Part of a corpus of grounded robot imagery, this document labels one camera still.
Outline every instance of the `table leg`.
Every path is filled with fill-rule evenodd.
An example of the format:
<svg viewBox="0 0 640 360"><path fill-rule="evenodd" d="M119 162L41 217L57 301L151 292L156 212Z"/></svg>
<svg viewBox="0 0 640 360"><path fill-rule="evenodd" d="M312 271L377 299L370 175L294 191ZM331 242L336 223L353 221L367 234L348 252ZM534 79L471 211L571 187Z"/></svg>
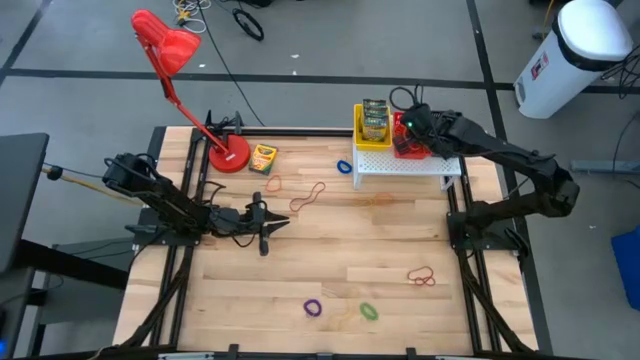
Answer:
<svg viewBox="0 0 640 360"><path fill-rule="evenodd" d="M32 266L37 270L123 290L126 289L129 278L126 271L27 240L20 240L12 266L14 268Z"/></svg>

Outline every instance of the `lamp arm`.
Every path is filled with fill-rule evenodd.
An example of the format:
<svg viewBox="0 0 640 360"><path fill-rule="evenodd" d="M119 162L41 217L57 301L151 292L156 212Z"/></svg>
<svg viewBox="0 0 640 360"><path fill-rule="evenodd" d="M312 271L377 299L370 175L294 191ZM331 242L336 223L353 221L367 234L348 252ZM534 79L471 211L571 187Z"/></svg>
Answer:
<svg viewBox="0 0 640 360"><path fill-rule="evenodd" d="M204 125L202 125L200 121L198 121L198 119L186 107L182 105L182 102L180 102L180 99L178 99L178 95L176 95L176 90L173 88L173 84L171 83L171 78L169 77L169 75L167 75L164 69L162 69L162 66L160 66L160 62L158 61L158 58L155 52L153 51L153 47L151 46L151 44L140 35L136 36L136 38L138 39L138 42L140 42L140 45L142 45L142 48L144 49L144 53L147 54L147 57L149 58L149 61L151 62L153 69L156 71L156 74L158 75L158 78L160 78L160 83L162 84L162 90L164 91L164 97L167 98L167 100L169 100L170 103L175 105L178 108L178 110L180 110L180 112L187 119L189 119L189 121L191 121L193 125L195 125L198 128L198 130L200 130L200 132L202 132L203 135L205 135L207 138L209 138L209 140L211 140L215 144L216 150L222 151L223 154L228 154L229 149L225 146L225 144L222 141L220 141L220 139L218 139L216 136L214 136L211 132L209 132L209 130L207 130L207 128Z"/></svg>

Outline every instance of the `yellow basket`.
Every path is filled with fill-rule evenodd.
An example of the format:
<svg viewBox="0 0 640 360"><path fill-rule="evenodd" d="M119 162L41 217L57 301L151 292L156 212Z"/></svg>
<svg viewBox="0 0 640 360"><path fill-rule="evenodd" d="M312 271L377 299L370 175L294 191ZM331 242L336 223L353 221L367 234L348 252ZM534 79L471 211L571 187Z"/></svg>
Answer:
<svg viewBox="0 0 640 360"><path fill-rule="evenodd" d="M391 127L391 110L387 106L387 133L384 136L384 141L369 141L362 138L362 119L363 119L362 104L355 104L353 106L353 142L356 144L356 149L360 151L385 151L391 147L391 134L393 129Z"/></svg>

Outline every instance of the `small white rack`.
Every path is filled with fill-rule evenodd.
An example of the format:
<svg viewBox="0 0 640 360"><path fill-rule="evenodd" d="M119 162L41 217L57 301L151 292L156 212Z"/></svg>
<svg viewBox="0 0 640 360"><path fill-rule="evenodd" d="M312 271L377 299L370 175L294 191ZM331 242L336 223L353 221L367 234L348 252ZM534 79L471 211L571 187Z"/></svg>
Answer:
<svg viewBox="0 0 640 360"><path fill-rule="evenodd" d="M393 148L385 151L360 151L353 144L353 188L358 190L364 175L409 175L409 176L448 176L450 180L442 182L446 190L456 177L462 175L460 160L428 156L422 160L398 159Z"/></svg>

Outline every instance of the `red object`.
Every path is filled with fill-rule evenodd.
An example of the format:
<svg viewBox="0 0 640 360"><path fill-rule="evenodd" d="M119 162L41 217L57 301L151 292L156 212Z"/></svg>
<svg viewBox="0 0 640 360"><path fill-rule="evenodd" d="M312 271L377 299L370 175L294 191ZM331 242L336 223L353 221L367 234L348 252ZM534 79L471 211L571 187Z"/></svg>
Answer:
<svg viewBox="0 0 640 360"><path fill-rule="evenodd" d="M420 276L412 277L411 276L411 274L420 272L422 270L429 270L430 274L427 275L427 276L424 276L424 277L420 277ZM413 283L418 285L418 286L422 286L422 285L434 286L436 284L436 278L434 278L433 275L434 275L433 269L430 266L423 266L423 267L420 267L420 268L417 268L417 269L410 270L407 273L407 279L413 281Z"/></svg>
<svg viewBox="0 0 640 360"><path fill-rule="evenodd" d="M393 136L404 136L406 137L408 134L407 127L400 123L400 119L402 118L403 112L394 112L393 113ZM427 156L431 155L431 151L427 149L424 145L413 144L411 145L411 151L406 154L400 154L395 146L393 148L393 155L398 159L414 159L420 160L424 159Z"/></svg>
<svg viewBox="0 0 640 360"><path fill-rule="evenodd" d="M238 135L229 135L227 139L229 152L223 153L216 148L209 149L209 162L213 167L224 173L238 172L242 170L251 157L251 149L247 140Z"/></svg>
<svg viewBox="0 0 640 360"><path fill-rule="evenodd" d="M131 17L131 25L160 78L165 98L213 142L209 152L211 165L221 172L241 170L249 162L251 150L247 141L240 136L230 135L227 144L224 144L182 105L171 83L171 76L180 71L195 54L200 37L185 30L170 29L149 10L136 10Z"/></svg>

